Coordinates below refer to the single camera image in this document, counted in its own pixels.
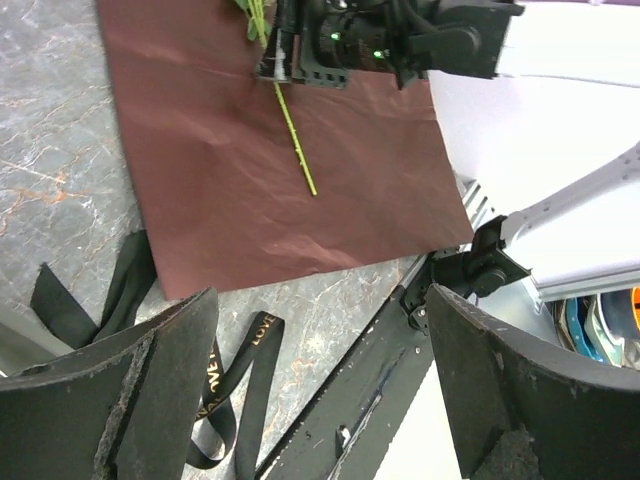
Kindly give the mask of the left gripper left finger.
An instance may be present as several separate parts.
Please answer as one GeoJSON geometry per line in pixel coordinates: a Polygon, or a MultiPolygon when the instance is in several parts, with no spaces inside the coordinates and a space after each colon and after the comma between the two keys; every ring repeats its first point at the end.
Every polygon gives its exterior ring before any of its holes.
{"type": "Polygon", "coordinates": [[[2,380],[2,478],[180,478],[217,320],[208,289],[2,380]]]}

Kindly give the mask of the red wrapping paper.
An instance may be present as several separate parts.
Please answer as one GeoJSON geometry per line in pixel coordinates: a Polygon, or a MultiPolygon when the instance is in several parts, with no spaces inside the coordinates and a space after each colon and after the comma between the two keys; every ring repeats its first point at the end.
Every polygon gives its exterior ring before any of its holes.
{"type": "Polygon", "coordinates": [[[124,154],[169,300],[426,253],[473,232],[429,85],[358,73],[283,94],[231,1],[97,5],[124,154]]]}

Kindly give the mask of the black ribbon with gold text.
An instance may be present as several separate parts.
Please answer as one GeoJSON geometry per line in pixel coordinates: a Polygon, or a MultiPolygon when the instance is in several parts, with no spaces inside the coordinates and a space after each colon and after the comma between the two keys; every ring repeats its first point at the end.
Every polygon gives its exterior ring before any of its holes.
{"type": "MultiPolygon", "coordinates": [[[[77,350],[134,325],[139,306],[157,278],[147,233],[129,234],[121,247],[95,324],[47,264],[42,264],[30,306],[44,326],[77,350]]],[[[207,377],[195,421],[219,435],[225,454],[235,452],[235,477],[253,479],[266,407],[284,335],[282,318],[264,311],[251,323],[231,365],[224,368],[219,346],[209,354],[207,377]]]]}

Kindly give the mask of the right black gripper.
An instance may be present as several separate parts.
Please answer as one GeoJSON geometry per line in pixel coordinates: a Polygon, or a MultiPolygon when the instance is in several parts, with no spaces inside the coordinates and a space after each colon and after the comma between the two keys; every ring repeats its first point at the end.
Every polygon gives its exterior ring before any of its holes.
{"type": "MultiPolygon", "coordinates": [[[[301,1],[293,81],[343,89],[356,71],[391,73],[389,1],[301,1]]],[[[292,81],[295,34],[273,27],[256,76],[292,81]]]]}

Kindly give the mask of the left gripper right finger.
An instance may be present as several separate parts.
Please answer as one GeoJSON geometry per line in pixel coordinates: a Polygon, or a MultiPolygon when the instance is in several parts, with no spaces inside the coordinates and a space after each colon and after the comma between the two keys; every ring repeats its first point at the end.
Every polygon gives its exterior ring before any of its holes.
{"type": "Polygon", "coordinates": [[[427,310],[463,477],[638,478],[637,371],[541,340],[439,285],[427,310]]]}

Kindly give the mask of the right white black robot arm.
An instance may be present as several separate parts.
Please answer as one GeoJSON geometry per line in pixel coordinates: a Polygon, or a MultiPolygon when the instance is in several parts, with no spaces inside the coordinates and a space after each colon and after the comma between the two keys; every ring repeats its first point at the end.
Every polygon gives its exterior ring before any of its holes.
{"type": "Polygon", "coordinates": [[[596,296],[639,333],[639,5],[528,1],[492,80],[433,72],[454,170],[505,220],[547,302],[596,296]]]}

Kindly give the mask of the small pink peony stem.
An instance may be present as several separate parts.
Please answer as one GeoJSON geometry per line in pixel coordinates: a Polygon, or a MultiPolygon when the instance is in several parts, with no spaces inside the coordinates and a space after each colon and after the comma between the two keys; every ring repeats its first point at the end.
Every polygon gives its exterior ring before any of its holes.
{"type": "MultiPolygon", "coordinates": [[[[265,18],[264,8],[266,3],[264,1],[254,0],[235,0],[234,3],[240,8],[240,10],[247,18],[247,39],[251,42],[258,41],[262,51],[266,52],[268,44],[267,34],[271,32],[271,27],[268,25],[268,22],[265,18]]],[[[309,166],[307,164],[305,154],[295,128],[295,124],[290,115],[290,111],[281,87],[275,85],[274,92],[280,105],[287,128],[289,130],[293,148],[298,157],[298,161],[305,177],[310,194],[312,196],[317,196],[318,192],[316,189],[316,185],[311,170],[309,169],[309,166]]]]}

